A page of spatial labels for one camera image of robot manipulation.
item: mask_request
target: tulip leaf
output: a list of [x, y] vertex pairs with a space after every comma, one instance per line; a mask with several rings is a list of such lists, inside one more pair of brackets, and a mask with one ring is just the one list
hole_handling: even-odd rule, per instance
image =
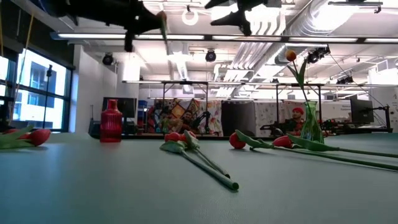
[[190, 135], [187, 130], [184, 131], [184, 135], [185, 135], [185, 139], [187, 140], [189, 149], [198, 149], [199, 148], [199, 140], [197, 140], [192, 135]]
[[305, 68], [307, 67], [307, 59], [304, 60], [303, 64], [301, 65], [300, 72], [298, 73], [298, 84], [303, 88], [304, 86], [304, 75], [305, 75]]
[[290, 66], [287, 66], [287, 68], [293, 73], [294, 77], [296, 78], [297, 82], [299, 82], [298, 78], [297, 78], [297, 72]]
[[249, 136], [243, 134], [240, 130], [235, 130], [235, 133], [238, 135], [240, 141], [245, 142], [252, 148], [259, 148], [262, 146], [262, 142], [250, 138]]
[[21, 130], [18, 130], [18, 131], [13, 132], [13, 133], [0, 134], [0, 144], [2, 144], [4, 142], [9, 142], [9, 141], [12, 141], [12, 140], [16, 140], [19, 137], [23, 136], [24, 134], [28, 133], [32, 129], [33, 129], [33, 125], [29, 125], [28, 127], [22, 128]]
[[263, 149], [272, 149], [272, 148], [274, 148], [274, 145], [266, 143], [262, 139], [259, 139], [258, 141], [261, 142], [261, 148], [263, 148]]
[[340, 148], [338, 148], [338, 147], [327, 146], [327, 145], [319, 143], [319, 142], [314, 142], [314, 141], [310, 141], [307, 139], [298, 138], [298, 137], [295, 137], [290, 134], [288, 134], [288, 137], [294, 144], [302, 146], [303, 148], [308, 149], [310, 151], [327, 152], [327, 151], [339, 151], [340, 150]]
[[160, 146], [160, 149], [163, 151], [180, 154], [180, 153], [182, 153], [182, 151], [185, 150], [186, 146], [187, 145], [185, 144], [185, 142], [182, 142], [182, 141], [178, 141], [178, 142], [168, 141], [168, 142], [163, 143], [163, 145]]
[[0, 149], [14, 149], [21, 147], [35, 147], [28, 139], [17, 139], [0, 143]]

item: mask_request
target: camera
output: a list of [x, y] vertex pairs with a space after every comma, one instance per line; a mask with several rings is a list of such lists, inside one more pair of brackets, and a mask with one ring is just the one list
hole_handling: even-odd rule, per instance
[[216, 60], [217, 56], [214, 50], [208, 50], [206, 54], [206, 61], [207, 62], [214, 62]]
[[114, 59], [113, 59], [112, 53], [106, 53], [104, 58], [102, 59], [102, 63], [104, 65], [112, 65], [113, 62], [114, 62]]
[[314, 51], [308, 53], [308, 63], [317, 63], [328, 54], [330, 54], [329, 46], [316, 48]]

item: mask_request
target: desk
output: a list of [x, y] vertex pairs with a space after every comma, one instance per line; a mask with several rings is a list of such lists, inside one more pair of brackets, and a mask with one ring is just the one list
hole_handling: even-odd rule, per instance
[[[379, 133], [326, 142], [398, 154], [396, 139]], [[0, 223], [398, 222], [396, 172], [201, 141], [203, 152], [239, 183], [232, 192], [183, 157], [159, 150], [162, 143], [100, 144], [87, 134], [53, 134], [39, 150], [2, 151]]]

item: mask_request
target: metal frame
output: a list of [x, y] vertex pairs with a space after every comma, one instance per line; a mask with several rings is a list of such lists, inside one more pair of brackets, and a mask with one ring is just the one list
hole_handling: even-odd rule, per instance
[[[162, 81], [162, 84], [163, 84], [162, 111], [164, 110], [165, 95], [166, 95], [166, 93], [167, 93], [171, 88], [173, 88], [173, 86], [174, 86], [175, 84], [180, 84], [180, 85], [194, 85], [194, 84], [197, 84], [197, 85], [202, 89], [202, 91], [206, 94], [206, 112], [208, 112], [208, 108], [207, 108], [207, 103], [208, 103], [208, 91], [209, 91], [209, 84], [208, 84], [208, 82]], [[166, 90], [166, 85], [167, 85], [167, 84], [172, 84], [172, 85]], [[201, 84], [206, 86], [206, 91], [200, 86]], [[206, 117], [206, 121], [205, 121], [205, 122], [206, 122], [206, 123], [205, 123], [205, 129], [208, 129], [208, 126], [209, 126], [209, 119], [208, 119], [208, 117]]]
[[[200, 86], [200, 84], [202, 85], [206, 85], [206, 91], [200, 87], [203, 92], [206, 93], [206, 111], [207, 111], [207, 102], [208, 102], [208, 87], [209, 85], [220, 85], [222, 84], [222, 82], [196, 82], [196, 81], [133, 81], [133, 82], [126, 82], [123, 81], [124, 83], [147, 83], [147, 82], [151, 82], [151, 84], [163, 84], [163, 104], [162, 104], [162, 109], [164, 108], [164, 100], [165, 100], [165, 93], [167, 91], [169, 91], [175, 84], [180, 84], [180, 85], [194, 85], [194, 84], [198, 84], [198, 86]], [[172, 84], [172, 86], [170, 88], [168, 88], [167, 90], [165, 89], [166, 84]], [[238, 85], [234, 84], [234, 86], [240, 86], [240, 85], [247, 85], [246, 83], [242, 82], [242, 83], [238, 83]], [[291, 86], [291, 87], [299, 87], [298, 83], [264, 83], [264, 85], [272, 85], [275, 86], [275, 90], [276, 90], [276, 110], [277, 110], [277, 123], [279, 123], [279, 94], [287, 88], [287, 86]], [[337, 84], [322, 84], [322, 83], [314, 83], [314, 84], [304, 84], [304, 86], [308, 86], [310, 87], [310, 89], [312, 91], [314, 91], [317, 95], [318, 95], [318, 103], [319, 103], [319, 118], [322, 119], [322, 87], [328, 86], [328, 87], [347, 87], [347, 86], [355, 86], [355, 87], [398, 87], [398, 85], [366, 85], [366, 84], [359, 84], [359, 85], [353, 85], [353, 84], [345, 84], [345, 85], [337, 85]], [[318, 92], [316, 92], [316, 90], [314, 90], [312, 87], [318, 87]], [[158, 139], [159, 137], [156, 136], [145, 136], [142, 138], [149, 138], [149, 139]]]

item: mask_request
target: red hat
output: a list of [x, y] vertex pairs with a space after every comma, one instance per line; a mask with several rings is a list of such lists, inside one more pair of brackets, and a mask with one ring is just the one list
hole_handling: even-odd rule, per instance
[[304, 110], [301, 108], [294, 108], [293, 112], [296, 112], [296, 111], [299, 112], [300, 114], [304, 114]]

